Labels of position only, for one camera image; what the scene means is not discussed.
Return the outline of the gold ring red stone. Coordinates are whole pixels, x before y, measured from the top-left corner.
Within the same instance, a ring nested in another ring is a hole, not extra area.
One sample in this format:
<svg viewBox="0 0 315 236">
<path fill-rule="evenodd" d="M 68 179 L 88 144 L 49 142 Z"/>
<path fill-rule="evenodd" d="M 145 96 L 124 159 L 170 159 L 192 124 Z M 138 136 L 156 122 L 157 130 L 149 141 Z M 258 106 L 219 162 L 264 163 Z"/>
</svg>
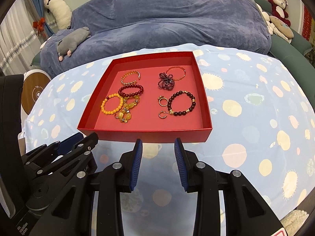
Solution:
<svg viewBox="0 0 315 236">
<path fill-rule="evenodd" d="M 165 96 L 161 95 L 158 97 L 157 100 L 158 100 L 158 103 L 161 107 L 167 107 L 168 106 L 168 99 Z"/>
</svg>

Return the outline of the green sofa headboard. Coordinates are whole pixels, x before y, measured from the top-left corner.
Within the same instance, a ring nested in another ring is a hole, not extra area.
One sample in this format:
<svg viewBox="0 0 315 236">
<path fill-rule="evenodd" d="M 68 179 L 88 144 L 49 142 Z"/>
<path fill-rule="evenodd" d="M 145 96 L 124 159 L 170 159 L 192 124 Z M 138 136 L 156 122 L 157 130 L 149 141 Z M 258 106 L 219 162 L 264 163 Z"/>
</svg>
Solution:
<svg viewBox="0 0 315 236">
<path fill-rule="evenodd" d="M 305 92 L 314 88 L 314 67 L 305 55 L 311 51 L 308 43 L 296 31 L 293 40 L 288 43 L 277 35 L 271 36 L 271 48 L 268 55 L 280 60 Z"/>
</svg>

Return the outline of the white round wooden device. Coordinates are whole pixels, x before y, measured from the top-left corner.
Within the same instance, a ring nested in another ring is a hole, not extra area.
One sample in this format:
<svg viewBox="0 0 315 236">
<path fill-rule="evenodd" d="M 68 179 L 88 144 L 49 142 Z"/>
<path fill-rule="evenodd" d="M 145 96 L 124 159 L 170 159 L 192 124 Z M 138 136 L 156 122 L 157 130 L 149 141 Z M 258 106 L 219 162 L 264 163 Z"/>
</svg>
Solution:
<svg viewBox="0 0 315 236">
<path fill-rule="evenodd" d="M 50 81 L 51 77 L 41 69 L 32 69 L 24 74 L 21 106 L 26 114 L 30 114 L 34 104 Z"/>
</svg>

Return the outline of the gold hoop earring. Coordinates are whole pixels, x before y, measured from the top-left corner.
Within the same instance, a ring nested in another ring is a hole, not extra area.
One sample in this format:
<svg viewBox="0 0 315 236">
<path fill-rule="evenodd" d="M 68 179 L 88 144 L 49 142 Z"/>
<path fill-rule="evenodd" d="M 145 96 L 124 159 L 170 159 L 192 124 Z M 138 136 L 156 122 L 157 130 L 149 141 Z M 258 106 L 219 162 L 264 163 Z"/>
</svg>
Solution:
<svg viewBox="0 0 315 236">
<path fill-rule="evenodd" d="M 158 113 L 158 117 L 160 119 L 166 119 L 168 117 L 168 115 L 173 115 L 173 111 L 160 111 Z"/>
</svg>

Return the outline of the white sheep plush toy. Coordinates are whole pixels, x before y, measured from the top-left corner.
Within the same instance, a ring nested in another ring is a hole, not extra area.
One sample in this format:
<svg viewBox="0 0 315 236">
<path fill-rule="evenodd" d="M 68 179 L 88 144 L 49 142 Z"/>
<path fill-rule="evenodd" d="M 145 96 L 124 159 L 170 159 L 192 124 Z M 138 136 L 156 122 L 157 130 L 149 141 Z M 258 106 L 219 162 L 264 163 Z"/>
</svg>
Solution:
<svg viewBox="0 0 315 236">
<path fill-rule="evenodd" d="M 72 11 L 64 0 L 43 0 L 48 13 L 52 13 L 59 30 L 68 29 L 71 25 Z"/>
</svg>

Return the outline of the purple small bead strand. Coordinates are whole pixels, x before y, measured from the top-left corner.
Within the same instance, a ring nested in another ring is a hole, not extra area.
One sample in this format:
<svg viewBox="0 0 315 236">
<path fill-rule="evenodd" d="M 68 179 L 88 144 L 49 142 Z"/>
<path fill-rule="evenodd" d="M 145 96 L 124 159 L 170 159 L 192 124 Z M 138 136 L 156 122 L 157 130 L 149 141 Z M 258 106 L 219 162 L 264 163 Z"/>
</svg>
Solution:
<svg viewBox="0 0 315 236">
<path fill-rule="evenodd" d="M 159 78 L 158 87 L 160 89 L 171 91 L 174 88 L 175 81 L 172 74 L 159 73 Z"/>
</svg>

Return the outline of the red cardboard tray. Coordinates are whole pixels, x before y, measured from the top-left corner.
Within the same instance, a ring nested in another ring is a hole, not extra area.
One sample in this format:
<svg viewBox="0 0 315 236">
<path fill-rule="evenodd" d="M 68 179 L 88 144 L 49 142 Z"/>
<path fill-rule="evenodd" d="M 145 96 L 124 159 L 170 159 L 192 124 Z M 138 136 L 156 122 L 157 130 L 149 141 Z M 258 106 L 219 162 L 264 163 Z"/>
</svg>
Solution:
<svg viewBox="0 0 315 236">
<path fill-rule="evenodd" d="M 171 91 L 160 89 L 159 73 L 166 73 L 172 66 L 186 69 L 186 77 L 175 81 Z M 106 97 L 117 93 L 122 87 L 121 78 L 131 71 L 140 76 L 127 76 L 126 81 L 136 80 L 144 87 L 140 102 L 130 111 L 128 123 L 120 122 L 115 115 L 105 115 L 101 104 Z M 167 111 L 161 107 L 158 97 L 170 98 L 174 93 L 189 92 L 195 97 L 196 106 L 184 116 L 168 115 L 160 119 L 158 113 Z M 192 52 L 164 52 L 135 55 L 114 59 L 104 72 L 88 101 L 77 126 L 85 135 L 97 133 L 100 140 L 133 142 L 140 138 L 146 143 L 172 143 L 181 138 L 184 143 L 205 142 L 212 131 L 205 87 L 199 67 Z"/>
</svg>

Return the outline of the blue plush blanket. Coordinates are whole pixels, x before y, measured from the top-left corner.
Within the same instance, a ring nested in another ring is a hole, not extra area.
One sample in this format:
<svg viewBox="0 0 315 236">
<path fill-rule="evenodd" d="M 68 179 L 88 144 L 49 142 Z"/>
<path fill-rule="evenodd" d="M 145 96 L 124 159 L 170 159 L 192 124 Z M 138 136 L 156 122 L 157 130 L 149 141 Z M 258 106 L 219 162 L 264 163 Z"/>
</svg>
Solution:
<svg viewBox="0 0 315 236">
<path fill-rule="evenodd" d="M 91 36 L 60 62 L 57 43 L 82 27 Z M 55 77 L 109 56 L 186 43 L 267 54 L 271 35 L 254 0 L 90 0 L 46 42 L 41 68 Z"/>
</svg>

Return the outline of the thin red gold bangle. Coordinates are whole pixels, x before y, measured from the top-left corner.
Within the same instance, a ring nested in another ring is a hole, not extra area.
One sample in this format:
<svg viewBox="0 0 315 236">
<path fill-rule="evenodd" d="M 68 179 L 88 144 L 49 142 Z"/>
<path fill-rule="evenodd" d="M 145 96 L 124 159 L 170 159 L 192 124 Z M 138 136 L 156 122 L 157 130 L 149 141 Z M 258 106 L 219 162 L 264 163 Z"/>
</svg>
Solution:
<svg viewBox="0 0 315 236">
<path fill-rule="evenodd" d="M 186 69 L 182 66 L 172 66 L 166 70 L 167 75 L 172 75 L 174 81 L 180 81 L 186 77 Z"/>
</svg>

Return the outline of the red bow decoration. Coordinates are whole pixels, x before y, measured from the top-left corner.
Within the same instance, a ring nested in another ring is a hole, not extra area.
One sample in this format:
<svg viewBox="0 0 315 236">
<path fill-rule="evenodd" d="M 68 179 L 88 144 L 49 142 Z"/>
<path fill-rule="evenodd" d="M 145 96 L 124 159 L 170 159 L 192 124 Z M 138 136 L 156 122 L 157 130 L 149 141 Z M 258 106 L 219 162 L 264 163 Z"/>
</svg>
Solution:
<svg viewBox="0 0 315 236">
<path fill-rule="evenodd" d="M 32 27 L 37 31 L 38 37 L 42 36 L 43 38 L 46 38 L 44 18 L 40 18 L 38 21 L 34 21 L 32 23 Z"/>
</svg>

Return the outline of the red monkey plush toy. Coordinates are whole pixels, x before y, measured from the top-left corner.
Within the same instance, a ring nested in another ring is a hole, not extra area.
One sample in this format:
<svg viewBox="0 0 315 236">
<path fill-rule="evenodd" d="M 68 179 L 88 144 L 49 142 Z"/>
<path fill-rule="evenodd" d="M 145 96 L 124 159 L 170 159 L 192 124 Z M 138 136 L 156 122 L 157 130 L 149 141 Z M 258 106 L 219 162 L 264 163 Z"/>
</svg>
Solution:
<svg viewBox="0 0 315 236">
<path fill-rule="evenodd" d="M 272 7 L 272 15 L 290 27 L 291 22 L 288 20 L 288 13 L 286 12 L 287 0 L 268 0 L 268 2 Z"/>
</svg>

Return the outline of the grey mouse plush toy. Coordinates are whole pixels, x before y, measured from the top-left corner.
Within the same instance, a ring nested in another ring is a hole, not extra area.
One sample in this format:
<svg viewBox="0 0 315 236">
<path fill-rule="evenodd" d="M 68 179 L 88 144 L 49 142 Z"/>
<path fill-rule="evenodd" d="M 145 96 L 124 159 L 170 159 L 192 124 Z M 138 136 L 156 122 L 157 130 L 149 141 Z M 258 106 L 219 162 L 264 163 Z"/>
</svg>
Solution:
<svg viewBox="0 0 315 236">
<path fill-rule="evenodd" d="M 74 30 L 57 43 L 58 60 L 61 62 L 64 56 L 70 57 L 77 47 L 91 36 L 88 27 Z"/>
</svg>

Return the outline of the beige plush toy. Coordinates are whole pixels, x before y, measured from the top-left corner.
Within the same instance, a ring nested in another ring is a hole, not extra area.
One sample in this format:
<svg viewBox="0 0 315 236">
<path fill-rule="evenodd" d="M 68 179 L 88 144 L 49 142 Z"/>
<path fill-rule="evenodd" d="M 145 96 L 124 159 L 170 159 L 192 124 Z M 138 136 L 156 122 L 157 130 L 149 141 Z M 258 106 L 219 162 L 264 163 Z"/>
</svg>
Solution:
<svg viewBox="0 0 315 236">
<path fill-rule="evenodd" d="M 290 27 L 288 27 L 283 21 L 281 21 L 277 17 L 268 15 L 267 12 L 262 10 L 259 4 L 256 4 L 256 6 L 258 7 L 260 14 L 265 20 L 269 34 L 270 35 L 275 34 L 290 44 L 292 39 L 294 38 L 294 33 L 290 29 Z"/>
</svg>

